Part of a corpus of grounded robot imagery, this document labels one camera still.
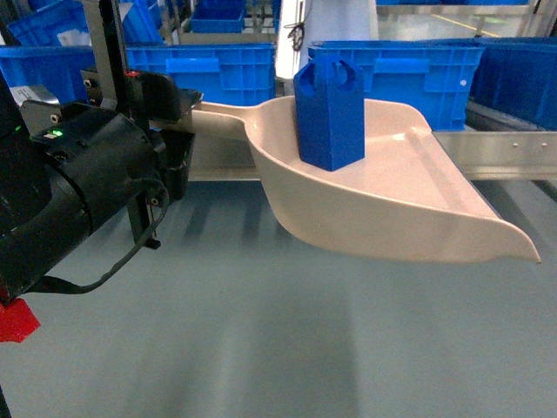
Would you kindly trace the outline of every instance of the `blue storage bin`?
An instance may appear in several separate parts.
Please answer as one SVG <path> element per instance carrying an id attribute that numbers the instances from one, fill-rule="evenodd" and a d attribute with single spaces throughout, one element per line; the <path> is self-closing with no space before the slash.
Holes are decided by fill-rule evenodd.
<path id="1" fill-rule="evenodd" d="M 33 10 L 39 10 L 57 1 L 58 0 L 29 0 L 29 7 Z"/>
<path id="2" fill-rule="evenodd" d="M 508 39 L 486 47 L 473 81 L 477 103 L 557 131 L 557 44 Z"/>
<path id="3" fill-rule="evenodd" d="M 130 68 L 169 74 L 204 100 L 258 105 L 275 97 L 271 44 L 180 45 L 127 48 Z"/>
<path id="4" fill-rule="evenodd" d="M 124 19 L 128 44 L 162 43 L 145 0 L 135 0 Z M 23 46 L 60 46 L 58 34 L 67 30 L 89 32 L 80 2 L 60 0 L 8 25 Z"/>
<path id="5" fill-rule="evenodd" d="M 245 0 L 200 0 L 199 5 L 206 9 L 230 9 L 244 7 Z"/>
<path id="6" fill-rule="evenodd" d="M 151 15 L 151 19 L 153 19 L 155 28 L 160 28 L 163 25 L 163 18 L 160 15 L 160 9 L 158 8 L 157 2 L 149 6 L 149 14 Z"/>
<path id="7" fill-rule="evenodd" d="M 398 4 L 439 4 L 440 0 L 377 0 L 378 6 L 394 6 Z"/>
<path id="8" fill-rule="evenodd" d="M 87 99 L 81 70 L 94 63 L 86 46 L 0 48 L 0 70 L 9 87 L 42 84 L 62 104 Z"/>
<path id="9" fill-rule="evenodd" d="M 272 22 L 275 28 L 275 33 L 279 33 L 280 26 L 280 7 L 282 0 L 272 0 Z"/>
<path id="10" fill-rule="evenodd" d="M 310 57 L 335 53 L 364 70 L 364 93 L 418 109 L 435 131 L 461 131 L 483 47 L 467 43 L 329 41 Z"/>
<path id="11" fill-rule="evenodd" d="M 528 4 L 528 0 L 441 0 L 443 4 L 464 4 L 467 6 L 501 6 Z"/>
<path id="12" fill-rule="evenodd" d="M 245 27 L 245 4 L 208 8 L 198 4 L 191 17 L 191 30 L 197 33 L 241 33 Z"/>

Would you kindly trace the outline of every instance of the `gray floor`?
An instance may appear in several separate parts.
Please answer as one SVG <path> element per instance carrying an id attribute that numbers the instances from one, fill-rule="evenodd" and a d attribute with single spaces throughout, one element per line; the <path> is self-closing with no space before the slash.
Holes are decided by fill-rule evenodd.
<path id="1" fill-rule="evenodd" d="M 479 188 L 543 264 L 350 258 L 285 232 L 259 183 L 192 184 L 158 251 L 95 293 L 25 298 L 43 325 L 0 345 L 12 413 L 554 418 L 557 205 Z M 120 213 L 53 273 L 93 281 L 130 245 Z"/>

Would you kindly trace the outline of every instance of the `beige dustpan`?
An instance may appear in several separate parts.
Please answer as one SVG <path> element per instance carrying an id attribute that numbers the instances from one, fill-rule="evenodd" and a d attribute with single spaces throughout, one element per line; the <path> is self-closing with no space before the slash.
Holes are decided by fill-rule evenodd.
<path id="1" fill-rule="evenodd" d="M 390 260 L 540 261 L 405 104 L 366 100 L 366 158 L 336 172 L 300 160 L 293 97 L 255 107 L 202 103 L 165 127 L 247 139 L 275 216 L 309 244 Z"/>

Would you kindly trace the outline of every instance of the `red tag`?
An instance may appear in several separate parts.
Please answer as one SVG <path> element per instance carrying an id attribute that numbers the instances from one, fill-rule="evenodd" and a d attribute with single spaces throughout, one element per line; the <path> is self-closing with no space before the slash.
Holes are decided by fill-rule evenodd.
<path id="1" fill-rule="evenodd" d="M 23 342 L 41 326 L 23 299 L 0 303 L 0 342 Z"/>

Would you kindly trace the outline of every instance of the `black wire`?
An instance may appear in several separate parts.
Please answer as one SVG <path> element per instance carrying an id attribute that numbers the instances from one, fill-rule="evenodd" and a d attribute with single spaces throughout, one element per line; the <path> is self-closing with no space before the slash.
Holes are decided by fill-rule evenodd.
<path id="1" fill-rule="evenodd" d="M 288 38 L 292 40 L 292 49 L 296 52 L 302 51 L 302 46 L 304 46 L 305 39 L 305 22 L 312 13 L 313 2 L 311 0 L 305 0 L 305 4 L 308 4 L 308 6 L 305 10 L 304 17 L 302 18 L 301 22 L 285 25 L 285 29 L 292 29 L 288 33 Z"/>
<path id="2" fill-rule="evenodd" d="M 33 287 L 31 287 L 27 293 L 35 292 L 35 293 L 63 293 L 63 294 L 84 294 L 88 292 L 92 292 L 95 289 L 101 287 L 104 283 L 108 281 L 114 274 L 117 273 L 131 258 L 136 255 L 139 250 L 143 247 L 145 242 L 152 236 L 152 234 L 157 229 L 157 226 L 161 223 L 164 216 L 166 215 L 166 211 L 168 210 L 168 206 L 170 205 L 170 197 L 168 194 L 168 190 L 164 186 L 164 184 L 156 179 L 135 179 L 131 181 L 131 187 L 134 189 L 134 195 L 138 195 L 139 193 L 145 191 L 148 188 L 155 188 L 157 187 L 159 192 L 163 193 L 162 199 L 162 207 L 161 212 L 158 215 L 158 218 L 154 220 L 148 227 L 145 229 L 143 235 L 139 238 L 138 242 L 135 246 L 122 258 L 119 262 L 117 262 L 114 266 L 112 266 L 111 270 L 107 273 L 103 274 L 101 278 L 96 281 L 95 283 L 91 283 L 90 285 L 86 286 L 78 286 L 74 283 L 69 281 L 59 279 L 58 277 L 52 276 L 43 276 L 40 281 L 38 281 Z"/>

